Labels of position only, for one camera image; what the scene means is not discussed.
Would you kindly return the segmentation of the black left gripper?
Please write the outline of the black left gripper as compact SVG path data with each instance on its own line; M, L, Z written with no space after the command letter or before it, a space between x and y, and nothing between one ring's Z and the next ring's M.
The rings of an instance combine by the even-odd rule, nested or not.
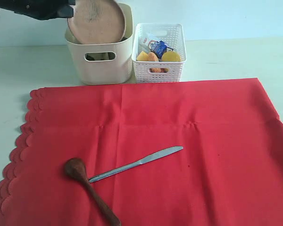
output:
M37 20L72 18L75 0L0 0L0 8Z

